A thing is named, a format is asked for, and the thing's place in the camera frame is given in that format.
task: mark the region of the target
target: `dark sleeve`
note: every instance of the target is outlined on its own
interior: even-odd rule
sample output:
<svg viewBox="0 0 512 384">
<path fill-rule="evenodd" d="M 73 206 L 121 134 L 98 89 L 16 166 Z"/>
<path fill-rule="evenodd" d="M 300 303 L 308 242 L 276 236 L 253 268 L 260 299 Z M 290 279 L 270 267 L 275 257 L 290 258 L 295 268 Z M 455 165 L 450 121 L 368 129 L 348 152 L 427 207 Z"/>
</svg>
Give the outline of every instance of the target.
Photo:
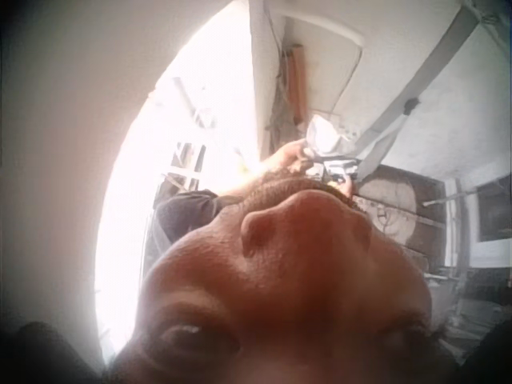
<svg viewBox="0 0 512 384">
<path fill-rule="evenodd" d="M 197 228 L 210 224 L 225 206 L 238 202 L 209 190 L 177 194 L 161 203 L 156 219 L 171 244 Z"/>
<path fill-rule="evenodd" d="M 240 201 L 240 198 L 217 196 L 202 190 L 176 194 L 160 203 L 146 239 L 144 271 L 147 272 L 177 240 L 210 224 L 224 207 Z"/>
</svg>

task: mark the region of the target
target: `nostril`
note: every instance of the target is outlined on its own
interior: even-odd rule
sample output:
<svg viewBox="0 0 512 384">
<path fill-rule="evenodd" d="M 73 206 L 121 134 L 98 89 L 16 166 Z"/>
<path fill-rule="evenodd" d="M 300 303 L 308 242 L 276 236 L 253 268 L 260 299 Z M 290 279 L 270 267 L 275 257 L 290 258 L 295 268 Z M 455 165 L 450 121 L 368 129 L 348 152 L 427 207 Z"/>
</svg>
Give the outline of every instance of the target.
<svg viewBox="0 0 512 384">
<path fill-rule="evenodd" d="M 274 229 L 274 217 L 271 212 L 251 212 L 245 216 L 240 228 L 244 257 L 252 258 L 254 252 L 263 247 L 273 236 Z"/>
</svg>

